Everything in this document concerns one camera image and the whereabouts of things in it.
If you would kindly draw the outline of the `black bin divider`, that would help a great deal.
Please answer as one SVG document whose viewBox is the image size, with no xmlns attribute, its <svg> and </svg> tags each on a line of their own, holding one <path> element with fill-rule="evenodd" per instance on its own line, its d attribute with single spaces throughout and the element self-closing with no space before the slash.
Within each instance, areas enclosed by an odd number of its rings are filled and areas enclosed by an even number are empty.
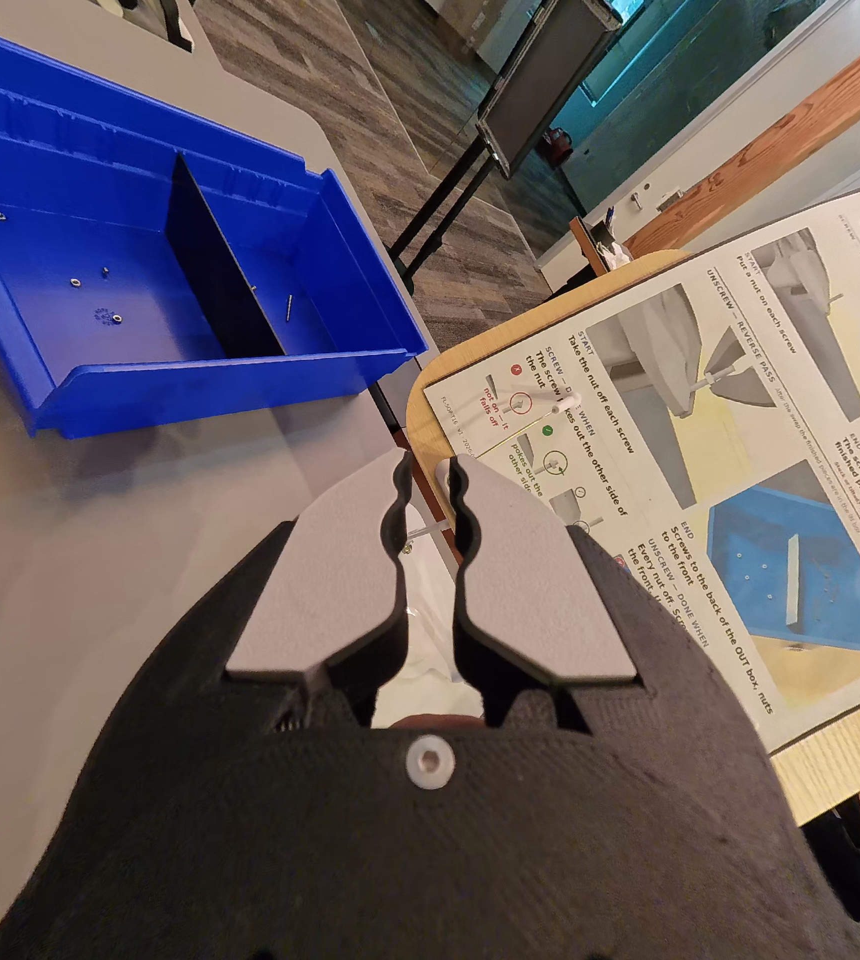
<svg viewBox="0 0 860 960">
<path fill-rule="evenodd" d="M 175 155 L 164 233 L 226 358 L 285 355 L 182 152 Z"/>
</svg>

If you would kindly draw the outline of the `grey desk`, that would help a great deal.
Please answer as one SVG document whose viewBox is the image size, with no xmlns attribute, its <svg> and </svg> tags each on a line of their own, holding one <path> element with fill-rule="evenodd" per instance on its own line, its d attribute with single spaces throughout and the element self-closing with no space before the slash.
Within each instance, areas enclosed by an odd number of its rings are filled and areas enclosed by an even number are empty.
<svg viewBox="0 0 860 960">
<path fill-rule="evenodd" d="M 90 2 L 0 2 L 0 38 L 332 169 L 368 235 L 321 99 L 244 79 L 216 51 L 217 2 L 179 2 L 186 53 Z M 302 27 L 311 85 L 376 77 L 337 2 L 261 2 Z M 89 439 L 30 438 L 0 381 L 0 919 L 60 822 L 117 699 L 183 614 L 279 522 L 393 447 L 373 396 Z"/>
</svg>

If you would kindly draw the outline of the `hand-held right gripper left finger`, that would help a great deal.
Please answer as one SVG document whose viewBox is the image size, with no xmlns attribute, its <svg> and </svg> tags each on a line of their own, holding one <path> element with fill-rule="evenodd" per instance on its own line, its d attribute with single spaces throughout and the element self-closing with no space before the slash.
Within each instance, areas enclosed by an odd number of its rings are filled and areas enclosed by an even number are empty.
<svg viewBox="0 0 860 960">
<path fill-rule="evenodd" d="M 225 672 L 339 691 L 370 727 L 409 650 L 400 553 L 412 454 L 395 448 L 331 486 L 293 522 Z"/>
</svg>

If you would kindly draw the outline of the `small black object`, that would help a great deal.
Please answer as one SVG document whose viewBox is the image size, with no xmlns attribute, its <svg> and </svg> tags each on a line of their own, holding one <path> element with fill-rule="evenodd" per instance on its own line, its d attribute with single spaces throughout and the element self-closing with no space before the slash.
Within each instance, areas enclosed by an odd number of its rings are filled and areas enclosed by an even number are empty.
<svg viewBox="0 0 860 960">
<path fill-rule="evenodd" d="M 190 34 L 184 30 L 180 8 L 177 1 L 158 1 L 163 16 L 166 38 L 169 43 L 189 53 L 194 51 L 194 42 Z"/>
</svg>

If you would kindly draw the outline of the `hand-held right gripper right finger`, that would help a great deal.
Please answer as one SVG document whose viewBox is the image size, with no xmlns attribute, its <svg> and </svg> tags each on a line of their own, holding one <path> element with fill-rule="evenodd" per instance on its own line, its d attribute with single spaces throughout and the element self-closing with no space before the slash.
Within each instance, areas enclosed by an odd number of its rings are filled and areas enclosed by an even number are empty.
<svg viewBox="0 0 860 960">
<path fill-rule="evenodd" d="M 569 720 L 573 690 L 633 684 L 637 667 L 571 531 L 522 486 L 466 454 L 448 462 L 461 563 L 453 644 L 461 678 L 502 726 L 519 696 L 549 697 L 553 723 Z"/>
</svg>

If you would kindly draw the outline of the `large blue plastic bin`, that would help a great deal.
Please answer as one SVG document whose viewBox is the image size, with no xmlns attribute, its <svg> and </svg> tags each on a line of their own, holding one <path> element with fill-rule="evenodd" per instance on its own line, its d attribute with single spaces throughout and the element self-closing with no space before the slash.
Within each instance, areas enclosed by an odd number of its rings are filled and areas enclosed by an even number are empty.
<svg viewBox="0 0 860 960">
<path fill-rule="evenodd" d="M 164 232 L 177 153 L 284 356 L 216 340 Z M 356 395 L 426 350 L 332 170 L 3 39 L 0 210 L 0 368 L 30 435 Z"/>
</svg>

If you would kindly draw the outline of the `wooden door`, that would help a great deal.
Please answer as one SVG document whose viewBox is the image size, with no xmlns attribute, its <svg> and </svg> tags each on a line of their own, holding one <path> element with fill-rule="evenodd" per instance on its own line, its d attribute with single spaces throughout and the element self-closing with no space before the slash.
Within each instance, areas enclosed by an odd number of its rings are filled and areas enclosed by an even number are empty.
<svg viewBox="0 0 860 960">
<path fill-rule="evenodd" d="M 679 249 L 860 121 L 860 56 L 627 242 L 634 258 Z"/>
</svg>

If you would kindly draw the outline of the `black display on stand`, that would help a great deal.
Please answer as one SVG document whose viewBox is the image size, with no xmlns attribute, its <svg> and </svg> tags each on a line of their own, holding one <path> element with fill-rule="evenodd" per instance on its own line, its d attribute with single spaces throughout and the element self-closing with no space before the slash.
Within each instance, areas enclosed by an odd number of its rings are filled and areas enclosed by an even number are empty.
<svg viewBox="0 0 860 960">
<path fill-rule="evenodd" d="M 540 2 L 476 112 L 475 136 L 412 220 L 388 246 L 388 256 L 409 293 L 414 277 L 492 171 L 510 180 L 534 150 L 580 82 L 606 54 L 623 19 L 606 1 Z M 412 261 L 404 251 L 483 159 Z"/>
</svg>

